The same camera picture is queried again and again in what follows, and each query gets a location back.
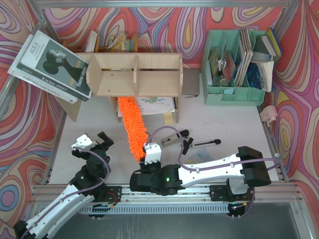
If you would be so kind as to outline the orange microfiber duster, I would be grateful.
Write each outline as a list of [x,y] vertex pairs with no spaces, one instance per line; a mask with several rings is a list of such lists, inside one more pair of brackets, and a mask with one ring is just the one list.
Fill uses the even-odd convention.
[[143,147],[148,140],[142,113],[134,97],[118,97],[118,107],[128,135],[130,151],[133,158],[140,162],[145,157]]

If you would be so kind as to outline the gold grey calculator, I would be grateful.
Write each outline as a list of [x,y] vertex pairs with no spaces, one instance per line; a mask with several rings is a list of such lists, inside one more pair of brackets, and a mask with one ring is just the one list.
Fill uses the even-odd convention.
[[185,164],[199,164],[199,163],[209,162],[213,160],[214,158],[211,156],[211,154],[205,148],[202,148],[192,157],[187,159],[185,161]]

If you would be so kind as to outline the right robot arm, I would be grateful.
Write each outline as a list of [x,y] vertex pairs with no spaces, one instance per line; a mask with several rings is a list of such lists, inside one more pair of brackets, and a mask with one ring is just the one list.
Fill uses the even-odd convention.
[[199,164],[141,163],[131,175],[130,190],[168,196],[196,184],[224,179],[233,194],[244,194],[248,188],[271,184],[266,161],[261,152],[242,146],[238,153]]

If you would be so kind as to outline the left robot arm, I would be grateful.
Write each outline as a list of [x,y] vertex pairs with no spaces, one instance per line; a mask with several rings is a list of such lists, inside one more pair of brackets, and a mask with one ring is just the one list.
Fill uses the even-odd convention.
[[16,238],[51,239],[83,206],[104,199],[107,193],[105,181],[111,172],[110,157],[106,152],[114,142],[103,131],[97,136],[103,142],[93,141],[88,134],[76,139],[71,153],[85,160],[85,165],[42,212],[14,225]]

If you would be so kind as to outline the wooden bookshelf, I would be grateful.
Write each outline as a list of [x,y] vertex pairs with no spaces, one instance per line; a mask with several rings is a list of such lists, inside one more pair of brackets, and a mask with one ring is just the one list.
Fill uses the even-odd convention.
[[95,97],[174,97],[179,122],[183,85],[180,53],[78,53],[88,61],[87,84]]

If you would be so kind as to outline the grey black stapler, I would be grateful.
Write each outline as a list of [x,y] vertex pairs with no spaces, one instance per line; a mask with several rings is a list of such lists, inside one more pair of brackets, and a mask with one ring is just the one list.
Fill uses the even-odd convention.
[[[189,137],[189,130],[185,129],[185,130],[180,131],[179,133],[182,136],[183,140],[188,140],[190,138]],[[180,139],[179,139],[179,135],[177,133],[161,140],[161,144],[163,147],[168,147],[168,146],[177,144],[179,142],[180,142]]]

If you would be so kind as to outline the spiral drawing notebook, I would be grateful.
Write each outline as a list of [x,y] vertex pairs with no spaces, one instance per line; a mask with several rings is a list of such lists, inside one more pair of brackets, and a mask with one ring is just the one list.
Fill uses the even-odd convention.
[[139,110],[139,115],[156,115],[173,113],[177,107],[174,97],[133,97]]

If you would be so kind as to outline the yellow sticky note pad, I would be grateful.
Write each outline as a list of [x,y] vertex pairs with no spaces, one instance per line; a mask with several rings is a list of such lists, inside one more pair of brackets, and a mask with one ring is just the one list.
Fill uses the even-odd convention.
[[174,119],[172,113],[164,113],[163,114],[163,120],[165,125],[173,125]]

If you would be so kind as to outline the books behind shelf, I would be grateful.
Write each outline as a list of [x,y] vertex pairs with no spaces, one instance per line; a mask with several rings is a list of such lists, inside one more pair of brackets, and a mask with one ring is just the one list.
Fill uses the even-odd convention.
[[67,41],[62,45],[74,53],[114,53],[114,52],[137,52],[138,34],[134,33],[131,38],[127,38],[125,32],[120,32],[108,46],[100,46],[101,36],[95,31],[91,31],[88,39],[81,48],[71,48]]

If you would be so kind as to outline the white book under Twins story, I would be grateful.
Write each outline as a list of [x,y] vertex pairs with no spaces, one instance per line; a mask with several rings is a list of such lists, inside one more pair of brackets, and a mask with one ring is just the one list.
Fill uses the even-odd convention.
[[83,101],[87,101],[88,100],[87,97],[84,97],[82,95],[74,96],[71,93],[66,92],[62,88],[58,88],[56,86],[53,86],[49,82],[46,82],[42,79],[39,79],[39,78],[33,76],[32,74],[27,73],[27,72],[25,72],[17,67],[18,63],[22,59],[22,56],[25,53],[26,49],[28,48],[29,44],[31,43],[32,39],[33,39],[33,35],[30,34],[27,37],[25,43],[23,44],[22,48],[20,49],[19,53],[17,54],[15,60],[13,61],[12,65],[10,66],[10,68],[8,69],[7,72],[10,75],[15,76],[21,80],[24,80],[27,83],[30,83],[33,86],[36,86],[36,87],[38,87],[38,88],[40,88],[48,93],[51,93],[52,95],[54,95],[60,99],[63,99],[71,104],[74,104],[75,102],[77,102],[78,99],[81,99]]

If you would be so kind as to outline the pink tape dispenser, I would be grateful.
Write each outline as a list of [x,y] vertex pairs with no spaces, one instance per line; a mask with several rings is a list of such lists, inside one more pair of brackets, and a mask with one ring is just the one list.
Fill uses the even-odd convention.
[[276,107],[273,105],[266,106],[261,112],[260,112],[260,119],[262,122],[265,122],[267,127],[270,126],[270,124],[277,119],[278,113],[276,110]]

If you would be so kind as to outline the red notebook in organizer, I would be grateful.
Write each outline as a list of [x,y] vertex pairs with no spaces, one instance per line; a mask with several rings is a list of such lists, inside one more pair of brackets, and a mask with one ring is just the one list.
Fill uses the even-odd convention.
[[225,61],[225,64],[224,64],[222,73],[223,73],[225,81],[227,83],[230,83],[231,80],[234,78],[234,75],[236,72],[236,65],[230,51],[225,51],[224,61]]

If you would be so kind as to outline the green desk organizer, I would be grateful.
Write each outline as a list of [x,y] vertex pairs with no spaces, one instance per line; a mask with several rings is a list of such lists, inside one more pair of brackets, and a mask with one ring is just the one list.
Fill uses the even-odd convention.
[[[201,78],[204,102],[216,106],[259,106],[264,101],[265,91],[251,87],[247,78],[244,84],[235,86],[234,78],[230,83],[224,79],[225,51],[230,51],[236,65],[239,50],[240,30],[210,30],[207,35],[201,61]],[[262,31],[249,30],[252,50]]]

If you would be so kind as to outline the stack of thin books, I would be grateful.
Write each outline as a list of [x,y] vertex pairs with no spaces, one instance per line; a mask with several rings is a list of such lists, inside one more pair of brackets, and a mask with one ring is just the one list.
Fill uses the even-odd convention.
[[239,32],[239,50],[236,56],[237,72],[234,78],[235,86],[241,87],[244,84],[244,79],[247,73],[248,65],[253,56],[252,45],[249,35],[249,30],[243,28]]

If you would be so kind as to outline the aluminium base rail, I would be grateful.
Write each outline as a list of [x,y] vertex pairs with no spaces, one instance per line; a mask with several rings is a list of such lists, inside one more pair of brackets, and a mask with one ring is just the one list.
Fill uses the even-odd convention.
[[73,182],[67,185],[36,186],[29,203],[50,207],[85,206],[90,203],[110,204],[187,204],[187,203],[243,203],[299,202],[302,195],[293,183],[271,183],[267,186],[248,186],[239,193],[231,192],[229,183],[209,183],[185,186],[181,181],[159,185],[134,186],[129,184],[108,185],[98,181],[94,186],[82,188]]

